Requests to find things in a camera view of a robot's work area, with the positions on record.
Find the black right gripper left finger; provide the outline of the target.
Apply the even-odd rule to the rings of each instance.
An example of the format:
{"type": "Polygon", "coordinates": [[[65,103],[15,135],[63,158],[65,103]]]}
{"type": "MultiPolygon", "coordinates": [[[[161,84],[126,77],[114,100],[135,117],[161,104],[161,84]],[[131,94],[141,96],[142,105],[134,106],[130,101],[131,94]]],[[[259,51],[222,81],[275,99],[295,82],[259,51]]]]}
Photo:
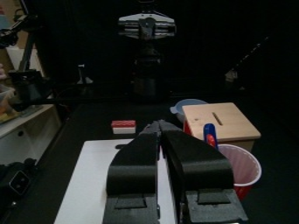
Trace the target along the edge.
{"type": "Polygon", "coordinates": [[[107,170],[102,224],[159,224],[159,140],[159,124],[153,122],[117,153],[107,170]]]}

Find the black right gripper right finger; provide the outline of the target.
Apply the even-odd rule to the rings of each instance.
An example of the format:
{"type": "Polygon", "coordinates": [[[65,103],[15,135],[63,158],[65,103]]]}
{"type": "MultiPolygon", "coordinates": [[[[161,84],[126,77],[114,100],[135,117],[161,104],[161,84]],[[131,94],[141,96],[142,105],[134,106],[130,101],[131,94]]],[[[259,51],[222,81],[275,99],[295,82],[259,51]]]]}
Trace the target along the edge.
{"type": "Polygon", "coordinates": [[[247,222],[229,159],[170,122],[162,120],[159,126],[178,224],[247,222]]]}

